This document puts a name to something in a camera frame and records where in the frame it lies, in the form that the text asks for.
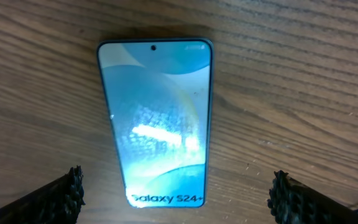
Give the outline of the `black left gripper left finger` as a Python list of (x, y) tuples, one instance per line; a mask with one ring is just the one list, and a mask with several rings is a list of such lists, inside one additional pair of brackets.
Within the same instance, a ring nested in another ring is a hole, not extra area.
[(0, 208), (0, 224), (76, 223), (85, 191), (80, 166)]

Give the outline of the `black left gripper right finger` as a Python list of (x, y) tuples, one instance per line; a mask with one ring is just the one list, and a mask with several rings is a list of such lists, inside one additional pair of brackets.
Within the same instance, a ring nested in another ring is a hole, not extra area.
[(351, 210), (280, 170), (274, 173), (267, 206), (279, 224), (358, 224)]

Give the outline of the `Samsung smartphone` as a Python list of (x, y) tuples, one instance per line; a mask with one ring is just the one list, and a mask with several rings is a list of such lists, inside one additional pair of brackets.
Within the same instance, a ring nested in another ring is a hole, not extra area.
[(96, 56), (129, 204), (202, 207), (213, 43), (201, 37), (106, 40)]

